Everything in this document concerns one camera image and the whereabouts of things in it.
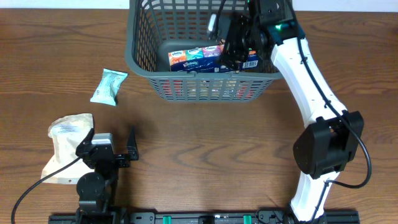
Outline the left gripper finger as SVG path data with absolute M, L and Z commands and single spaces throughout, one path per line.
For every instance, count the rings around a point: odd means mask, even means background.
M 93 148 L 91 141 L 92 141 L 94 135 L 95 135 L 95 130 L 93 128 L 91 128 L 89 130 L 88 134 L 82 140 L 82 142 L 79 143 L 79 145 L 76 148 L 75 154 L 78 157 L 85 157 L 90 153 L 90 151 Z
M 131 161 L 139 160 L 139 152 L 137 149 L 136 139 L 135 139 L 135 128 L 134 126 L 131 128 L 129 137 L 127 139 L 127 153 L 129 154 Z

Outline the kleenex tissue multipack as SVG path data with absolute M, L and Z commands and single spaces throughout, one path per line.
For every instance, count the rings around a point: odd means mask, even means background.
M 249 52 L 246 62 L 238 62 L 238 68 L 229 68 L 220 63 L 224 45 L 178 50 L 169 52 L 171 72 L 227 73 L 257 68 L 259 60 L 254 50 Z

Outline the teal snack packet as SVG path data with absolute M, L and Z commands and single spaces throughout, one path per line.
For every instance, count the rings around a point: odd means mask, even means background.
M 127 73 L 104 68 L 102 79 L 90 101 L 92 103 L 116 106 L 116 95 L 127 76 Z

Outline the orange cracker sleeve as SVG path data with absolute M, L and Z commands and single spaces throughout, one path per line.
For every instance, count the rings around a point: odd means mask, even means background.
M 254 95 L 249 82 L 237 80 L 172 80 L 161 81 L 166 99 L 171 100 L 240 100 Z

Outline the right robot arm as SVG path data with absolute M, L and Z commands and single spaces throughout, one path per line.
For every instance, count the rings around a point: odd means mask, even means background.
M 292 92 L 304 123 L 304 131 L 293 146 L 300 169 L 298 186 L 285 211 L 259 212 L 261 223 L 354 223 L 356 212 L 326 212 L 324 204 L 338 176 L 351 162 L 358 148 L 364 148 L 361 134 L 364 120 L 350 112 L 335 96 L 319 71 L 308 41 L 295 17 L 217 16 L 209 27 L 224 41 L 221 62 L 236 68 L 250 50 L 268 59 L 281 73 Z

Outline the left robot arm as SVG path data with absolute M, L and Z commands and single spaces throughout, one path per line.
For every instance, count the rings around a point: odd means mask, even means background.
M 129 168 L 131 161 L 139 159 L 132 128 L 127 139 L 127 153 L 114 152 L 113 135 L 95 133 L 90 129 L 76 148 L 76 155 L 82 158 L 92 171 L 81 176 L 76 185 L 79 195 L 77 223 L 129 223 L 125 208 L 114 205 L 119 180 L 119 169 Z

